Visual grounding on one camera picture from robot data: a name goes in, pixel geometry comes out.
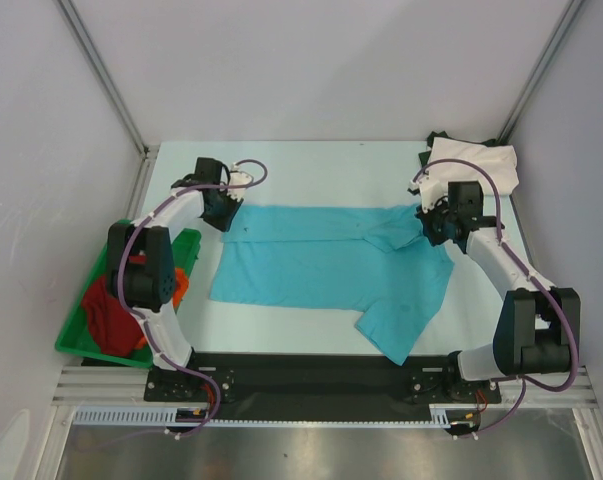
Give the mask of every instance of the white wall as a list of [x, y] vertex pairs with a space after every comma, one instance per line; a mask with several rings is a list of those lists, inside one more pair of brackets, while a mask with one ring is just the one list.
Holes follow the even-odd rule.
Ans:
[[582, 359], [603, 411], [603, 0], [586, 7], [513, 143], [522, 223], [544, 273], [581, 295]]
[[146, 141], [498, 135], [567, 0], [76, 0]]
[[0, 432], [32, 468], [66, 360], [54, 341], [124, 213], [138, 157], [51, 0], [0, 0]]

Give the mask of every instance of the white table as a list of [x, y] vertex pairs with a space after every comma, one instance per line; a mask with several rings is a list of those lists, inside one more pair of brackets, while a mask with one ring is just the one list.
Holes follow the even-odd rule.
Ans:
[[[159, 204], [170, 185], [194, 171], [197, 157], [225, 163], [255, 158], [267, 164], [267, 181], [248, 191], [246, 204], [391, 207], [410, 205], [407, 192], [425, 142], [169, 142], [161, 145], [142, 212]], [[260, 175], [259, 168], [254, 175]], [[509, 198], [502, 221], [517, 253], [523, 240]], [[494, 214], [493, 197], [485, 214]], [[223, 250], [221, 233], [201, 220], [199, 260], [178, 317], [186, 338], [201, 352], [373, 354], [378, 350], [354, 327], [360, 312], [260, 307], [208, 299]], [[483, 271], [447, 245], [455, 263], [441, 310], [432, 318], [412, 355], [448, 354], [485, 345], [501, 311], [501, 299]]]

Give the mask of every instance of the green tray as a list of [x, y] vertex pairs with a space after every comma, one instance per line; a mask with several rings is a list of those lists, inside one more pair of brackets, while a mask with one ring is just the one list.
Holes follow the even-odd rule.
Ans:
[[[187, 228], [181, 232], [174, 242], [172, 242], [174, 265], [175, 267], [182, 268], [188, 277], [190, 277], [192, 269], [194, 268], [194, 262], [197, 260], [197, 254], [201, 248], [200, 242], [201, 233], [197, 230], [190, 230]], [[134, 350], [127, 358], [105, 355], [101, 353], [101, 350], [97, 344], [94, 343], [94, 340], [92, 340], [92, 336], [88, 331], [86, 314], [85, 310], [81, 308], [81, 300], [88, 287], [90, 287], [97, 278], [105, 274], [106, 251], [107, 246], [103, 247], [103, 250], [101, 250], [101, 254], [94, 267], [92, 267], [92, 271], [81, 290], [79, 298], [74, 302], [72, 311], [61, 329], [61, 333], [59, 333], [55, 348], [59, 352], [71, 353], [72, 355], [78, 355], [80, 357], [96, 358], [98, 360], [120, 363], [130, 367], [150, 368], [152, 366], [152, 352], [150, 351], [149, 346], [146, 345], [140, 350]]]

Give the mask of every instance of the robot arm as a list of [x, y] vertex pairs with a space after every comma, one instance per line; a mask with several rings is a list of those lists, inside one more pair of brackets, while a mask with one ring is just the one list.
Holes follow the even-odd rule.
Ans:
[[[231, 188], [210, 188], [222, 185], [224, 171], [229, 176], [227, 183]], [[174, 370], [174, 367], [160, 354], [179, 366], [185, 366], [192, 352], [172, 305], [176, 287], [172, 242], [196, 218], [202, 218], [218, 230], [228, 231], [243, 203], [246, 189], [240, 186], [251, 184], [252, 180], [252, 176], [236, 166], [227, 170], [223, 163], [215, 159], [198, 158], [194, 173], [172, 185], [172, 198], [166, 200], [168, 204], [163, 208], [157, 207], [155, 212], [159, 213], [151, 216], [149, 221], [143, 217], [132, 224], [116, 223], [110, 227], [106, 285], [108, 292], [116, 297], [124, 250], [135, 229], [145, 222], [126, 259], [123, 294], [144, 334], [147, 336], [148, 331], [151, 332], [152, 341], [148, 339], [148, 343], [153, 350], [154, 364], [161, 369]], [[206, 186], [206, 189], [179, 195], [184, 189]]]
[[[480, 183], [446, 185], [426, 176], [412, 182], [409, 191], [421, 194], [416, 216], [430, 243], [435, 246], [452, 240], [483, 269], [503, 299], [492, 344], [453, 354], [461, 378], [488, 380], [569, 370], [568, 336], [546, 296], [530, 279], [535, 277], [561, 306], [577, 345], [579, 296], [571, 288], [555, 287], [526, 261], [506, 251], [507, 238], [499, 239], [497, 219], [483, 215]], [[537, 330], [537, 318], [545, 320], [548, 328]]]

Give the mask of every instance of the white towel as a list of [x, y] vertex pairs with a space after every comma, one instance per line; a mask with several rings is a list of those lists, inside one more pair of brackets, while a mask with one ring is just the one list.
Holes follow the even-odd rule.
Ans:
[[[494, 180], [499, 195], [510, 195], [519, 184], [517, 176], [517, 155], [514, 147], [485, 147], [474, 143], [459, 142], [437, 137], [432, 145], [428, 163], [443, 158], [458, 158], [472, 162], [483, 168]], [[446, 163], [428, 169], [429, 175], [441, 182], [479, 180], [485, 195], [493, 195], [492, 188], [479, 172], [466, 165]]]

